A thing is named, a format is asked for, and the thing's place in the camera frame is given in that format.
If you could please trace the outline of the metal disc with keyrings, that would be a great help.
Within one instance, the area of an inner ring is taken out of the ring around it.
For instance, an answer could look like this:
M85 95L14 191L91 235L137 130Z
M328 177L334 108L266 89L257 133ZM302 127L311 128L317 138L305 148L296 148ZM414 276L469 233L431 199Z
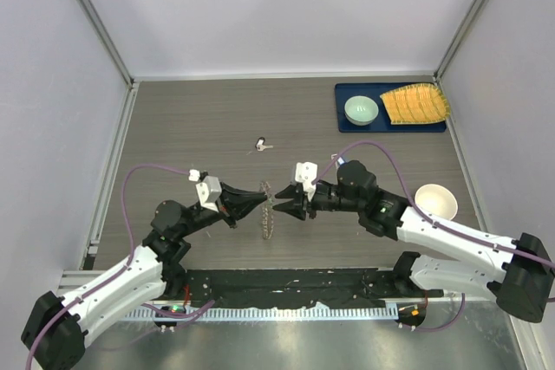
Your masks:
M273 206L267 204L268 196L272 196L271 187L268 182L260 182L260 191L263 191L266 196L266 201L261 205L261 230L262 238L264 240L270 240L274 231L274 215Z

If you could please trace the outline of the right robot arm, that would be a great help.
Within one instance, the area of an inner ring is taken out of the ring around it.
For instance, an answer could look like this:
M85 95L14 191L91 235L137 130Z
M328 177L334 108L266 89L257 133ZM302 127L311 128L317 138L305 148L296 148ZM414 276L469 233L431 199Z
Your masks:
M538 237L497 236L458 224L413 206L409 199L380 188L359 161L342 163L336 183L317 179L317 165L296 166L293 180L277 194L275 211L300 220L320 211L354 212L376 237L428 247L445 255L437 260L404 253L391 283L396 293L445 290L495 302L522 321L542 322L554 283L554 264Z

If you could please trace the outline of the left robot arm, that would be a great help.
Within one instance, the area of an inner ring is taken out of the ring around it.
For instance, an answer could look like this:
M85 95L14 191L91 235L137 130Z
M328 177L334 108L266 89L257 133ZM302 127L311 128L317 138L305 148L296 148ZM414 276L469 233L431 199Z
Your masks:
M185 238L219 221L237 222L266 201L261 191L239 190L208 176L196 185L199 200L186 207L161 202L151 231L130 254L94 280L57 296L49 291L31 310L21 340L27 368L70 369L98 335L141 304L178 298L187 284L180 261L190 250Z

